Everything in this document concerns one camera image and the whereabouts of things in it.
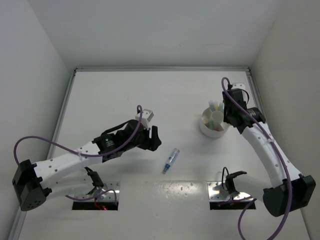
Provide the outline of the white round divided container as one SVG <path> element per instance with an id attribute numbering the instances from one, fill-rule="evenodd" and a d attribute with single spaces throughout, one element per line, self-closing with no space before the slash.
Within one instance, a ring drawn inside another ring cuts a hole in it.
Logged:
<path id="1" fill-rule="evenodd" d="M 200 130 L 209 138 L 221 138 L 229 129 L 230 125 L 224 122 L 224 114 L 209 107 L 205 109 L 199 121 Z"/>

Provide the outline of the blue highlighter pen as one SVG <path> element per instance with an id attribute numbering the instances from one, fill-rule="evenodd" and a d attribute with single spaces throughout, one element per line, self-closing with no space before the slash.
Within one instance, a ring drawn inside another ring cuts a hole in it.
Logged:
<path id="1" fill-rule="evenodd" d="M 210 109 L 212 112 L 216 111 L 216 104 L 215 104 L 215 102 L 214 102 L 213 100 L 210 100 L 210 101 L 208 102 L 208 105 L 209 105 L 209 109 Z"/>

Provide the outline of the clear glue stick blue cap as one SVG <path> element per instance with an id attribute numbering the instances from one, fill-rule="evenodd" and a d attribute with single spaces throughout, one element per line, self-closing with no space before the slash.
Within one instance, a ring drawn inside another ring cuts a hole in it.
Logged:
<path id="1" fill-rule="evenodd" d="M 174 148 L 173 151 L 171 152 L 171 154 L 169 155 L 164 167 L 163 167 L 163 170 L 162 170 L 162 173 L 163 174 L 166 174 L 167 171 L 171 168 L 171 166 L 174 164 L 174 162 L 176 161 L 178 155 L 180 153 L 180 150 L 177 149 L 177 148 Z"/>

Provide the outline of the pink eraser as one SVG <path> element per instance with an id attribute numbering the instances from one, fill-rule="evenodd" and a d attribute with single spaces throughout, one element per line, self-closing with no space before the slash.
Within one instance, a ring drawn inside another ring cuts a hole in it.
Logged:
<path id="1" fill-rule="evenodd" d="M 222 132 L 222 131 L 224 131 L 224 128 L 220 124 L 218 124 L 218 125 L 214 126 L 213 130 L 217 131 L 217 132 Z"/>

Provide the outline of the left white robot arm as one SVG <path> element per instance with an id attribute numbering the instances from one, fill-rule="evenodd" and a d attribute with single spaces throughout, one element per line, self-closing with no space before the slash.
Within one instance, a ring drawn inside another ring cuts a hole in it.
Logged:
<path id="1" fill-rule="evenodd" d="M 26 212 L 43 204 L 53 193 L 53 185 L 77 170 L 119 158 L 133 148 L 154 152 L 161 143 L 157 126 L 145 128 L 132 119 L 104 131 L 71 153 L 37 163 L 22 161 L 12 180 L 20 209 Z"/>

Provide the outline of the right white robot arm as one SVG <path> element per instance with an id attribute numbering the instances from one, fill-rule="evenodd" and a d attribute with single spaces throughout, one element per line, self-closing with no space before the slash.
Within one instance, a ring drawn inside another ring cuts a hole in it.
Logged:
<path id="1" fill-rule="evenodd" d="M 223 119 L 249 142 L 270 180 L 260 182 L 240 170 L 226 176 L 226 191 L 229 194 L 246 192 L 261 200 L 272 216 L 279 217 L 286 212 L 290 197 L 288 184 L 291 184 L 290 210 L 306 207 L 316 187 L 316 181 L 311 175 L 304 176 L 289 161 L 273 138 L 262 112 L 257 107 L 247 107 L 244 93 L 245 90 L 232 85 L 222 93 Z"/>

